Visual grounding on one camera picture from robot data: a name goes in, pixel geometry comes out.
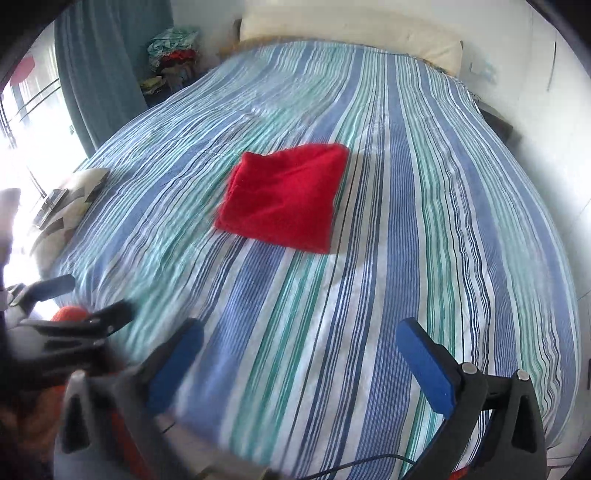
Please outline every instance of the folded red cloth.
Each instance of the folded red cloth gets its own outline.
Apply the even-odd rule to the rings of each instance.
[[[215,227],[271,244],[330,251],[333,201],[349,149],[309,144],[258,155],[234,167]]]

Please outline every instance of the window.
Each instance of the window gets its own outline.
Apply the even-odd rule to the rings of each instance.
[[[1,107],[0,189],[21,189],[5,282],[30,283],[38,279],[38,272],[23,246],[35,207],[44,192],[59,186],[86,158],[61,93],[53,25],[18,65],[2,92]]]

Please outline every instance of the gray cushion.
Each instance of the gray cushion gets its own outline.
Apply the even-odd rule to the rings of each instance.
[[[68,189],[45,223],[43,230],[36,230],[31,256],[37,263],[42,277],[74,235],[84,214],[98,197],[106,183],[107,168],[91,168],[73,173],[59,188]]]

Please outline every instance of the striped bedspread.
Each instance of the striped bedspread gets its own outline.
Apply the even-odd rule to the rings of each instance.
[[[212,227],[244,151],[350,148],[330,255]],[[416,459],[441,417],[395,346],[416,317],[459,361],[527,370],[548,445],[569,415],[579,327],[537,192],[457,80],[370,47],[299,41],[223,63],[84,165],[106,189],[58,261],[73,301],[139,305],[117,335],[146,356],[187,316],[204,347],[174,406],[197,434],[294,476]],[[483,416],[464,462],[483,435]],[[337,478],[397,478],[395,460]]]

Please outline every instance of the white pillow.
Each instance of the white pillow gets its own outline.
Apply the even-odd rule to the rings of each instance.
[[[248,9],[240,40],[270,35],[342,41],[407,53],[457,76],[462,42],[438,25],[390,10],[362,7],[282,7]]]
[[[42,277],[74,235],[84,214],[103,189],[109,175],[108,168],[90,168],[73,173],[60,189],[68,189],[46,222],[43,230],[33,227],[30,255],[35,259]]]

